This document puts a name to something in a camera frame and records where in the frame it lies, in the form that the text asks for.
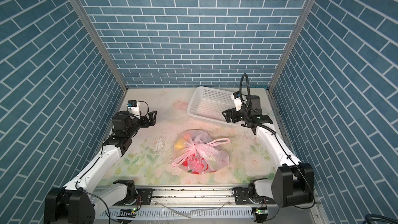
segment green leaf print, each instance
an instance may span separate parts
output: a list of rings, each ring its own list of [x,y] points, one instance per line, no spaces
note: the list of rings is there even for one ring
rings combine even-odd
[[[177,181],[180,180],[180,176],[179,175],[172,175],[171,173],[170,173],[170,175],[171,175],[171,177],[170,177],[170,181],[171,182],[177,182]]]
[[[136,162],[138,162],[138,160],[140,160],[140,157],[136,157],[135,160],[131,162],[131,164],[135,164]]]
[[[137,155],[137,153],[134,153],[134,154],[128,154],[128,155],[127,155],[127,157],[129,157],[129,158],[133,159],[133,158],[134,158],[136,155]]]
[[[268,180],[272,180],[275,177],[274,173],[270,173],[267,177]]]
[[[250,149],[251,149],[252,151],[254,151],[255,153],[257,153],[256,147],[250,146]]]
[[[152,179],[153,175],[153,171],[152,171],[152,166],[148,166],[144,169],[143,171],[144,177],[147,181],[150,181]]]
[[[138,173],[138,171],[140,170],[141,166],[134,166],[134,165],[130,165],[129,167],[127,167],[127,171],[131,174],[131,175],[135,175]]]
[[[239,170],[238,170],[238,169],[235,170],[235,172],[234,172],[234,177],[235,177],[235,179],[240,178],[240,173],[239,173]]]
[[[147,158],[149,159],[149,161],[154,162],[155,160],[153,159],[153,157],[150,154],[147,154]]]

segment black cable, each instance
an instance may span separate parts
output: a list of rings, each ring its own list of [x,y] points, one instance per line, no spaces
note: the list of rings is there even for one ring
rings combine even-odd
[[[78,180],[76,180],[76,183],[75,183],[76,189],[77,189],[77,183],[79,182],[79,180],[82,179],[84,177],[84,175],[87,174],[87,172],[89,172],[94,167],[94,165],[98,162],[98,160],[102,157],[102,151],[103,151],[103,146],[101,147],[101,152],[99,154],[100,156],[97,158],[97,160],[93,163],[93,165],[86,172],[84,172],[84,174]]]
[[[310,208],[312,208],[314,205],[315,205],[315,199],[314,199],[314,203],[312,203],[311,207],[306,207],[306,208],[302,208],[302,207],[298,207],[298,206],[295,206],[295,207],[296,207],[296,208],[299,208],[299,209],[310,209]]]
[[[93,165],[92,165],[86,172],[84,172],[84,174],[76,181],[76,183],[75,183],[75,188],[76,188],[76,190],[79,190],[79,191],[81,191],[81,192],[84,192],[84,193],[86,193],[86,194],[92,195],[93,197],[97,197],[98,199],[100,199],[100,200],[105,204],[105,207],[106,207],[106,209],[108,210],[108,213],[109,213],[109,214],[108,214],[107,212],[105,212],[105,213],[106,213],[106,215],[107,215],[108,218],[109,218],[109,223],[111,223],[111,220],[113,220],[113,221],[115,221],[115,220],[111,218],[111,212],[109,211],[109,208],[108,208],[107,204],[105,203],[105,201],[102,200],[101,197],[98,197],[98,196],[96,196],[96,195],[94,195],[94,194],[91,194],[91,193],[89,193],[89,192],[83,190],[82,188],[78,188],[78,187],[77,187],[77,184],[79,183],[79,180],[81,180],[81,179],[84,177],[84,175],[87,174],[87,172],[89,172],[89,171],[94,167],[94,165],[98,162],[98,160],[102,157],[102,152],[103,152],[103,146],[102,146],[102,148],[101,148],[100,156],[97,158],[97,160],[96,160],[96,161],[93,163]]]
[[[264,128],[264,129],[270,131],[270,132],[272,133],[271,135],[275,135],[275,139],[277,140],[279,146],[282,148],[282,151],[285,153],[286,157],[289,158],[290,161],[296,166],[297,170],[300,172],[301,176],[303,177],[304,181],[307,183],[308,187],[311,188],[311,186],[310,186],[310,184],[308,183],[307,179],[306,179],[306,178],[304,177],[304,175],[301,173],[301,170],[299,169],[299,167],[298,167],[298,166],[296,165],[296,163],[294,163],[294,161],[291,159],[291,155],[287,154],[287,152],[286,152],[285,149],[283,148],[281,142],[279,142],[279,140],[278,140],[278,138],[277,138],[277,136],[276,136],[276,131],[275,131],[275,130],[272,130],[270,127],[267,127],[267,126],[265,126],[265,125],[257,124],[257,123],[254,123],[254,122],[249,122],[249,121],[247,120],[247,118],[249,118],[248,115],[247,115],[247,113],[248,113],[248,109],[249,109],[250,103],[251,103],[251,96],[250,96],[249,77],[247,76],[246,73],[244,73],[244,74],[242,75],[241,79],[240,79],[239,94],[240,94],[240,98],[241,98],[242,103],[243,103],[243,98],[242,98],[242,84],[243,84],[243,78],[244,78],[244,77],[246,77],[246,89],[247,89],[247,92],[248,92],[248,97],[247,97],[247,99],[246,99],[245,115],[244,115],[244,117],[243,117],[244,122],[245,122],[246,124],[254,125],[254,126],[257,126],[257,127],[262,127],[262,128]],[[312,204],[311,207],[308,207],[308,208],[301,208],[301,207],[297,207],[297,206],[295,206],[295,207],[300,208],[300,209],[310,209],[310,208],[312,208],[314,205],[315,205],[315,199],[314,199],[314,203]]]
[[[236,188],[237,188],[237,187],[232,188],[232,189],[231,189],[231,192],[232,192],[232,194],[233,194],[235,197],[238,197],[238,195],[236,195],[236,194],[234,193],[234,191],[235,191]]]
[[[147,115],[148,113],[149,113],[149,106],[148,106],[148,103],[146,103],[145,101],[137,101],[137,103],[138,102],[143,102],[143,103],[145,103],[145,104],[147,104],[147,113],[145,114],[145,115]]]
[[[279,209],[280,209],[280,207],[278,207],[278,210],[276,211],[276,214],[271,218],[271,219],[268,219],[268,220],[266,220],[266,221],[269,221],[269,220],[272,220],[272,219],[274,219],[277,215],[278,215],[278,213],[279,213]]]
[[[382,215],[378,214],[367,214],[365,215],[365,221],[367,224],[371,224],[371,222],[377,221],[377,222],[385,222],[385,223],[391,223],[391,224],[398,224],[398,220],[385,217]]]
[[[141,115],[132,114],[132,113],[122,113],[122,114],[118,114],[117,116],[120,116],[120,115],[128,115],[128,116],[131,116],[131,117],[134,117],[134,118],[143,117],[143,116],[141,116]]]
[[[111,220],[114,221],[114,222],[120,223],[119,221],[114,220],[114,219],[111,218],[111,212],[109,211],[108,205],[106,204],[106,202],[105,202],[101,197],[99,197],[99,196],[97,196],[97,195],[94,195],[94,194],[92,194],[92,193],[89,193],[89,192],[87,192],[87,191],[85,191],[85,190],[82,190],[82,189],[80,189],[80,188],[78,188],[77,190],[79,190],[79,191],[81,191],[81,192],[84,192],[84,193],[86,193],[86,194],[88,194],[88,195],[91,195],[91,196],[93,196],[93,197],[96,197],[96,198],[100,199],[100,200],[104,203],[104,205],[105,205],[105,207],[106,207],[106,210],[108,211],[108,212],[105,211],[105,214],[106,214],[106,215],[108,216],[108,218],[109,218],[109,221],[108,221],[109,224],[111,223]]]

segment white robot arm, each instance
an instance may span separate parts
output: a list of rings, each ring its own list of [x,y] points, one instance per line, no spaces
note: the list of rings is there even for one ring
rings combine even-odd
[[[247,94],[241,88],[246,77]],[[222,112],[226,122],[243,121],[243,127],[251,128],[267,148],[273,165],[277,168],[273,181],[252,180],[249,184],[250,198],[272,198],[279,207],[288,207],[314,200],[314,171],[309,163],[302,163],[276,133],[271,118],[262,115],[260,98],[250,94],[249,79],[243,74],[240,90],[231,95],[235,108]]]
[[[100,152],[62,188],[51,189],[47,194],[44,224],[91,224],[108,206],[119,201],[131,205],[138,200],[134,181],[127,180],[118,180],[100,194],[93,194],[108,169],[127,151],[138,130],[156,123],[156,111],[147,111],[142,116],[137,110],[137,101],[128,102],[127,111],[117,112],[112,117],[112,134],[102,144]]]

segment table surface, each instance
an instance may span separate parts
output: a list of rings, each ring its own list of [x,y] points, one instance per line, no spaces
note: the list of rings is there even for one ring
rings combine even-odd
[[[236,91],[234,88],[223,90]],[[126,110],[128,100],[145,101],[149,111],[157,110],[157,122],[155,126],[138,131],[130,148],[108,170],[99,185],[111,185],[118,179],[134,180],[136,185],[231,184],[266,177],[272,179],[276,168],[272,167],[268,151],[250,128],[223,127],[188,116],[186,110],[194,92],[195,89],[129,89],[120,110]],[[260,96],[263,115],[270,116],[279,132],[265,89],[253,88],[250,92]],[[187,130],[203,130],[214,139],[230,138],[229,144],[220,146],[228,152],[230,164],[203,175],[172,168],[173,145]]]

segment brick wall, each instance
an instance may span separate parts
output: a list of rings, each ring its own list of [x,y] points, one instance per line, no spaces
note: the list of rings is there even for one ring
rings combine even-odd
[[[0,0],[0,60],[0,223],[35,223],[92,158],[121,89],[67,0]]]
[[[81,0],[129,87],[267,86],[305,0]]]
[[[316,0],[275,88],[331,223],[398,217],[398,0]]]

